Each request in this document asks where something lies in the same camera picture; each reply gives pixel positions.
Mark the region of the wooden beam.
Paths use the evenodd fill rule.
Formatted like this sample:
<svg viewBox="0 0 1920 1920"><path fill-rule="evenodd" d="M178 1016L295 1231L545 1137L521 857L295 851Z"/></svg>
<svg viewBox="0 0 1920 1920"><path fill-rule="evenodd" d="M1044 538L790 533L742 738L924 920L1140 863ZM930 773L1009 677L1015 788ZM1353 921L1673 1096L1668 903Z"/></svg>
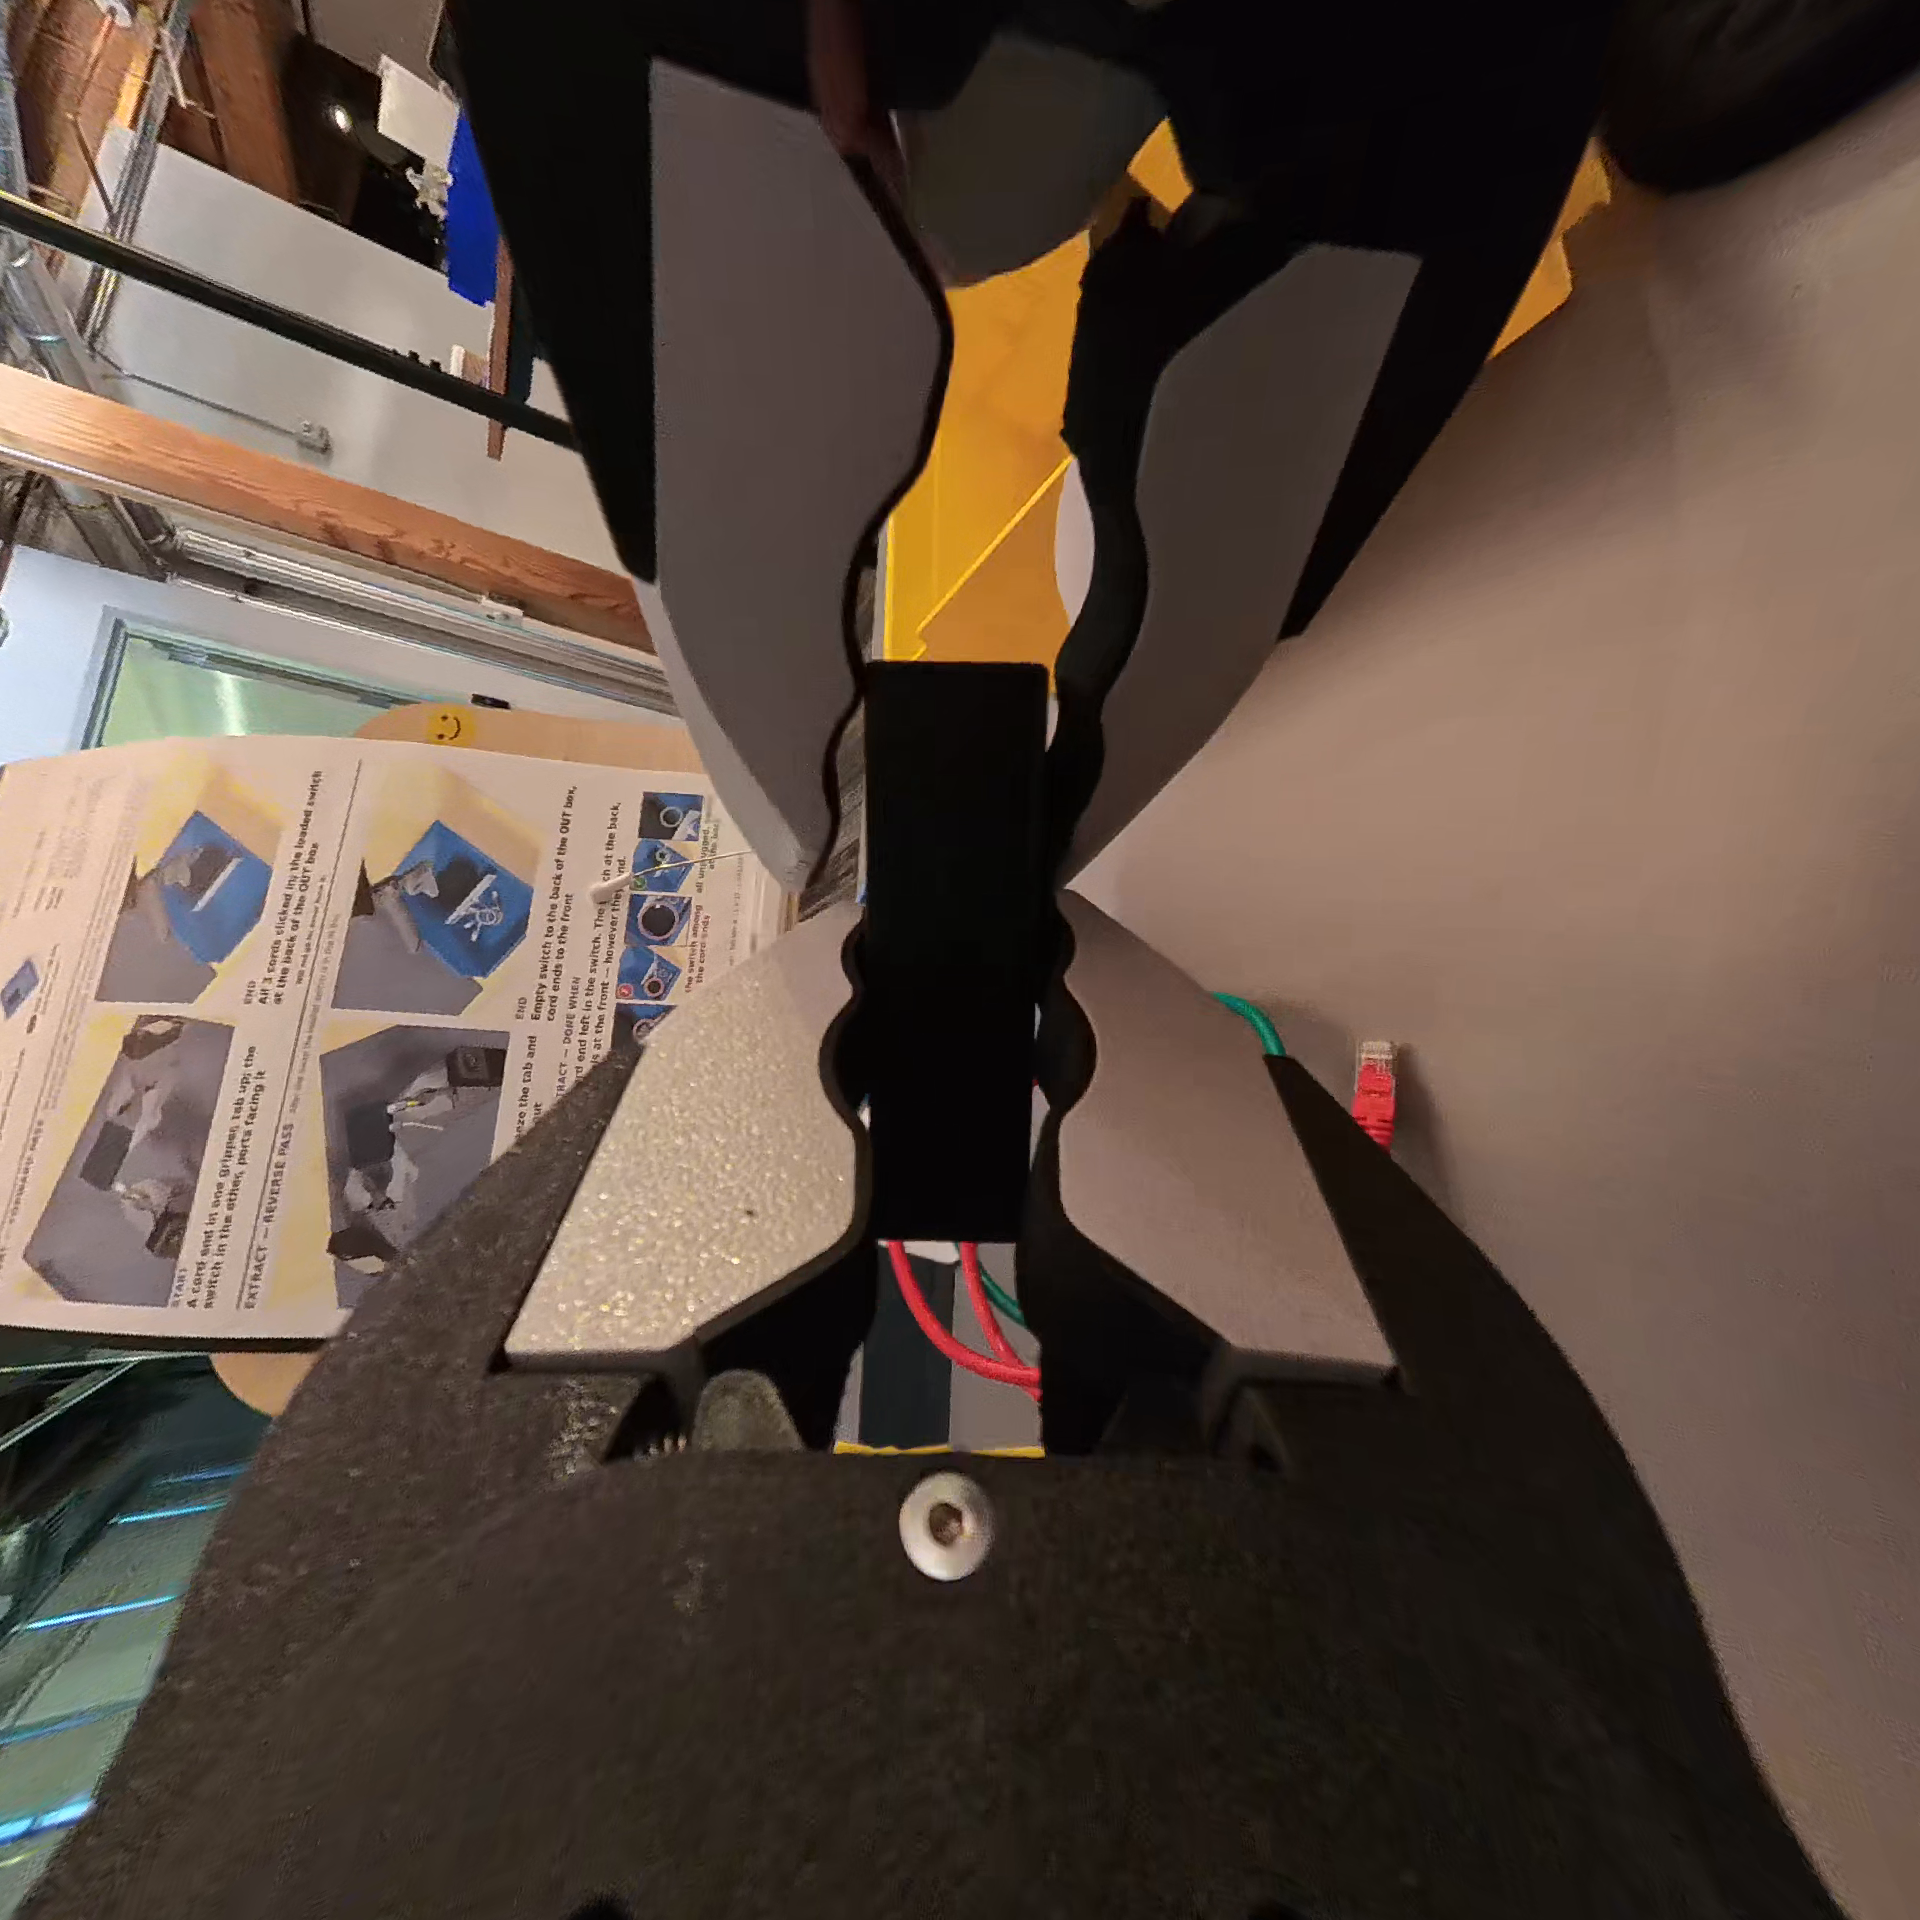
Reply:
<svg viewBox="0 0 1920 1920"><path fill-rule="evenodd" d="M513 605L654 657L628 576L494 533L378 489L228 441L33 370L2 370L5 461L183 509Z"/></svg>

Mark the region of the printed instruction sheet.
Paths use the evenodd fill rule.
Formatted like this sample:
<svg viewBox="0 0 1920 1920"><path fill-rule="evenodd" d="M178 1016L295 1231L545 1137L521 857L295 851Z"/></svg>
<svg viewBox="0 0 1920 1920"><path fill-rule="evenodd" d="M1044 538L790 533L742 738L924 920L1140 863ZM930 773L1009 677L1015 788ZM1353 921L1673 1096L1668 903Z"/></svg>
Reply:
<svg viewBox="0 0 1920 1920"><path fill-rule="evenodd" d="M790 925L709 780L391 740L5 766L2 1319L330 1337Z"/></svg>

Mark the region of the brown backing board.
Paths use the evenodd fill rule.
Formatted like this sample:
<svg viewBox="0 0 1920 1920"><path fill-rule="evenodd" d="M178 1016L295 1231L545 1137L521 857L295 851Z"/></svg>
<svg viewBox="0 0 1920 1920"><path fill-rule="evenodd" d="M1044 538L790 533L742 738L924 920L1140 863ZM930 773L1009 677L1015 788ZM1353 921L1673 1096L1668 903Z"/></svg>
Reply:
<svg viewBox="0 0 1920 1920"><path fill-rule="evenodd" d="M701 755L681 720L645 713L641 717L579 717L543 711L499 708L481 700L428 700L364 720L359 740L421 743L421 711L462 704L473 717L473 744L468 751L494 755L545 758L579 765L618 766L625 770L660 770L703 780ZM269 1419L284 1413L300 1379L314 1369L316 1348L215 1348L211 1366L228 1390Z"/></svg>

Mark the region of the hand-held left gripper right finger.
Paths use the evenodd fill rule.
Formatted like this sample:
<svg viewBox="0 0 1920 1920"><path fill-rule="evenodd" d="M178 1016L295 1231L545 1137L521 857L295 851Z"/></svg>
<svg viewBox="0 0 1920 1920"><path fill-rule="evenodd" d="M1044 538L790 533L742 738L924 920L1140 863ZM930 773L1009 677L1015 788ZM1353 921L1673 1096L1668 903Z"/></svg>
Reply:
<svg viewBox="0 0 1920 1920"><path fill-rule="evenodd" d="M1040 1016L1059 1215L1152 1308L1266 1379L1382 1379L1392 1348L1256 1029L1079 891Z"/></svg>

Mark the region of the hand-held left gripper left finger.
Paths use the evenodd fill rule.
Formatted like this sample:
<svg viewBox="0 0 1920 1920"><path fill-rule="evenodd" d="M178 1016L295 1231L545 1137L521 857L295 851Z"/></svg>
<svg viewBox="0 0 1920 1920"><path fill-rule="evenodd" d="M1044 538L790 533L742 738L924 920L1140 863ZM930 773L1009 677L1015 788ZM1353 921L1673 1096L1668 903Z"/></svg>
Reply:
<svg viewBox="0 0 1920 1920"><path fill-rule="evenodd" d="M859 907L701 987L641 1049L530 1284L515 1369L688 1373L794 1308L844 1369L874 1318L871 1148L838 1089Z"/></svg>

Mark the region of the black pole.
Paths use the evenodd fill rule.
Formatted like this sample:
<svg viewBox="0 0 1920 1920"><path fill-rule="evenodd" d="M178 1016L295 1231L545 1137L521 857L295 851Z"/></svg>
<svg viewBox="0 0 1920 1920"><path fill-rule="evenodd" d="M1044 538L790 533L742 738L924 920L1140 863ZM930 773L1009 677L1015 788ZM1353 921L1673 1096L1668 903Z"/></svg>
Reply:
<svg viewBox="0 0 1920 1920"><path fill-rule="evenodd" d="M12 191L2 193L2 228L98 266L109 276L164 291L203 311L242 323L279 339L322 354L341 365L370 370L401 389L453 405L461 411L473 413L476 417L489 420L508 430L525 434L543 444L581 451L581 441L565 417L541 411L525 400L513 400L508 394L495 394L434 359L421 359L416 354L388 349L350 329L311 319L279 301L232 289L175 260L123 243L109 230L89 228L76 219L52 213Z"/></svg>

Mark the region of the blue box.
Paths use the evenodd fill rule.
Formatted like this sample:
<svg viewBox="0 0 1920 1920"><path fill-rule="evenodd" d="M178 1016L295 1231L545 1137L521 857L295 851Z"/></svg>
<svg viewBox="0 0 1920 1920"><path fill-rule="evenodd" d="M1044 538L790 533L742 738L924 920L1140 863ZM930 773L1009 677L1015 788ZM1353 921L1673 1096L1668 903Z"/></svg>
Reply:
<svg viewBox="0 0 1920 1920"><path fill-rule="evenodd" d="M468 111L456 121L446 176L444 277L458 298L489 307L501 283L501 223Z"/></svg>

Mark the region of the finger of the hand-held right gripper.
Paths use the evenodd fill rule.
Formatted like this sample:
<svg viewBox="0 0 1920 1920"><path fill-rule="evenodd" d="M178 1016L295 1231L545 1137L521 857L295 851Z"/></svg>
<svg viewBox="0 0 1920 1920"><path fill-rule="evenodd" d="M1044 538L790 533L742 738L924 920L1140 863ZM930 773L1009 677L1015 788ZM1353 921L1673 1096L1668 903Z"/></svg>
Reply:
<svg viewBox="0 0 1920 1920"><path fill-rule="evenodd" d="M1059 883L1259 677L1418 276L1415 254L1142 204L1094 249L1065 407L1091 560L1052 670Z"/></svg>
<svg viewBox="0 0 1920 1920"><path fill-rule="evenodd" d="M654 558L641 610L701 763L790 891L838 830L856 576L924 468L952 318L821 119L656 60Z"/></svg>

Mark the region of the yellow plastic bin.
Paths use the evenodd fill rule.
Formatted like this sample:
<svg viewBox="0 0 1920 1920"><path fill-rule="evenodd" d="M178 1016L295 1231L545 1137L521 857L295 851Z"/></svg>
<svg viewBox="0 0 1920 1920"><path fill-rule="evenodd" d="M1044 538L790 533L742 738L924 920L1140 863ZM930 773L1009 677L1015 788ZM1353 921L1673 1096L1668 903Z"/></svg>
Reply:
<svg viewBox="0 0 1920 1920"><path fill-rule="evenodd" d="M1072 616L1056 580L1070 475L1062 413L1090 235L949 298L954 358L922 475L886 525L889 659L1052 667Z"/></svg>

